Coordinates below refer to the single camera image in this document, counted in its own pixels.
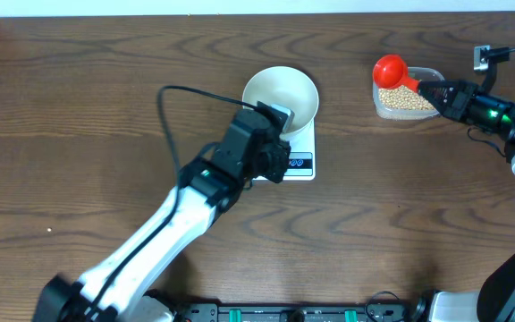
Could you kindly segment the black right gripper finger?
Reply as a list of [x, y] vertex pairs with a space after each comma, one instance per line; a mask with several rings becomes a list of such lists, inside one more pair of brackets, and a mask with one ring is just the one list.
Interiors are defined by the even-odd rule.
[[451, 93], [449, 87], [418, 88], [418, 94], [430, 103], [438, 113], [444, 113], [451, 106]]
[[418, 89], [459, 89], [466, 84], [464, 80], [422, 80], [418, 84]]

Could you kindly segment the red plastic measuring scoop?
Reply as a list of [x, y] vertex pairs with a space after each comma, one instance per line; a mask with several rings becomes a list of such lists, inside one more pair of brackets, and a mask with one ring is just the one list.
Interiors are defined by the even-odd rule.
[[419, 81], [409, 76], [409, 68], [399, 55], [385, 55], [372, 71], [373, 82], [380, 89], [397, 89], [404, 86], [418, 93]]

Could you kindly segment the white digital kitchen scale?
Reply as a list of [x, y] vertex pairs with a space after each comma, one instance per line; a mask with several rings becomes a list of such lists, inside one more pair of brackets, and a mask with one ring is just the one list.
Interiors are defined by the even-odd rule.
[[289, 167], [283, 182], [313, 181], [316, 177], [315, 122], [312, 121], [303, 131], [291, 137]]

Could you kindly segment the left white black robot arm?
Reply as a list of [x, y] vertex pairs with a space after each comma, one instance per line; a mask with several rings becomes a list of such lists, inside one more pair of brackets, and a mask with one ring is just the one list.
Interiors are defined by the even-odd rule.
[[278, 105], [238, 111], [211, 158], [197, 155], [184, 166], [163, 205], [118, 250], [76, 282], [56, 275], [43, 288], [34, 320], [128, 320], [176, 256], [237, 202], [246, 182], [283, 180], [291, 147], [281, 134], [293, 116]]

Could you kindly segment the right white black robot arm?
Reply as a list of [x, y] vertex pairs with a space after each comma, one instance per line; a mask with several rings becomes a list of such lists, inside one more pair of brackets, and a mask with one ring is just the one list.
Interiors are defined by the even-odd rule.
[[[500, 154], [511, 169], [511, 179], [515, 180], [515, 99], [499, 98], [488, 87], [464, 80], [423, 81], [418, 85], [418, 93], [444, 118], [500, 139]], [[435, 292], [426, 318], [429, 321], [515, 321], [515, 251], [478, 290]]]

